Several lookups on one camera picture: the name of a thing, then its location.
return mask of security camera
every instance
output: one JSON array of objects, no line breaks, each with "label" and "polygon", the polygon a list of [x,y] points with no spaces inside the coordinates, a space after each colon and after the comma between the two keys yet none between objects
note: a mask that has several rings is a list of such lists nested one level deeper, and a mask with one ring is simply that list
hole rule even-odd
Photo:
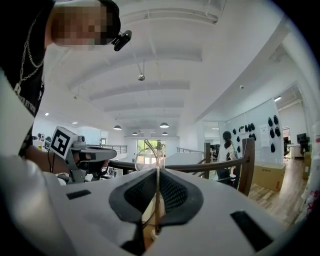
[{"label": "security camera", "polygon": [[132,32],[127,30],[124,33],[119,32],[118,36],[111,42],[114,45],[114,50],[116,52],[120,51],[130,40],[132,37]]},{"label": "security camera", "polygon": [[138,77],[139,81],[144,81],[145,79],[146,79],[146,77],[143,74],[139,75],[139,77]]}]

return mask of cardboard box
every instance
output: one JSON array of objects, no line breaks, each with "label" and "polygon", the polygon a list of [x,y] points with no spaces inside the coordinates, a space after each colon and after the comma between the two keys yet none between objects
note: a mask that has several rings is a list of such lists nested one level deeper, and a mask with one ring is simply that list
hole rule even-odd
[{"label": "cardboard box", "polygon": [[259,179],[259,173],[261,172],[263,163],[254,163],[254,169],[253,169],[253,177],[252,177],[252,183],[257,184],[257,181]]},{"label": "cardboard box", "polygon": [[284,164],[264,163],[254,165],[252,183],[261,187],[279,191],[285,177],[286,166]]},{"label": "cardboard box", "polygon": [[309,178],[310,168],[311,168],[311,152],[305,152],[302,179],[307,180]]}]

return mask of computer monitor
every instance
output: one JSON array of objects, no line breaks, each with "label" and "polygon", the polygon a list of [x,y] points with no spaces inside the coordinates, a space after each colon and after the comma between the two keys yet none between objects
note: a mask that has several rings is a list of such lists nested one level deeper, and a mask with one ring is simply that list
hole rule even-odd
[{"label": "computer monitor", "polygon": [[300,143],[300,141],[305,141],[307,139],[307,134],[301,133],[296,136],[296,141]]}]

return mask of black t-shirt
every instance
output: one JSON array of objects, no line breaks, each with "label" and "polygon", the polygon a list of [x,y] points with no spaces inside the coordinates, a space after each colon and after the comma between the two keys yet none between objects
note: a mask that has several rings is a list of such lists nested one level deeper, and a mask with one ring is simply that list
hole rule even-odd
[{"label": "black t-shirt", "polygon": [[[45,57],[45,33],[50,12],[54,6],[53,0],[22,0],[5,1],[1,4],[1,40],[0,67],[3,69],[12,89],[20,81],[23,52],[29,29],[35,20],[29,39],[32,60],[39,65]],[[28,111],[35,117],[45,90],[43,83],[43,65],[37,72],[20,84],[17,95]],[[36,68],[32,65],[25,51],[23,78],[30,75]],[[26,149],[32,145],[32,128],[21,145],[19,155],[24,156]]]}]

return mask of silver chain necklace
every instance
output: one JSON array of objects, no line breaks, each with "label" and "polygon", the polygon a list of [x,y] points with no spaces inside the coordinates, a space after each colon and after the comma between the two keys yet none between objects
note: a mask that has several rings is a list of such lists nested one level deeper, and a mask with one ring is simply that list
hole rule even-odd
[{"label": "silver chain necklace", "polygon": [[[30,52],[31,31],[32,31],[32,28],[33,28],[34,24],[36,23],[36,20],[37,20],[40,13],[41,13],[41,11],[38,13],[38,15],[35,17],[34,21],[32,22],[31,27],[29,28],[28,36],[27,36],[26,41],[24,43],[24,50],[23,50],[23,54],[22,54],[21,69],[20,69],[20,81],[16,83],[15,88],[14,88],[14,92],[18,96],[20,95],[22,81],[26,81],[27,79],[32,77],[39,70],[39,68],[44,64],[44,60],[42,60],[39,65],[36,65],[34,60],[32,59],[32,55]],[[26,58],[26,51],[28,51],[30,62],[35,67],[35,70],[31,74],[24,77],[24,64],[25,64],[25,58]]]}]

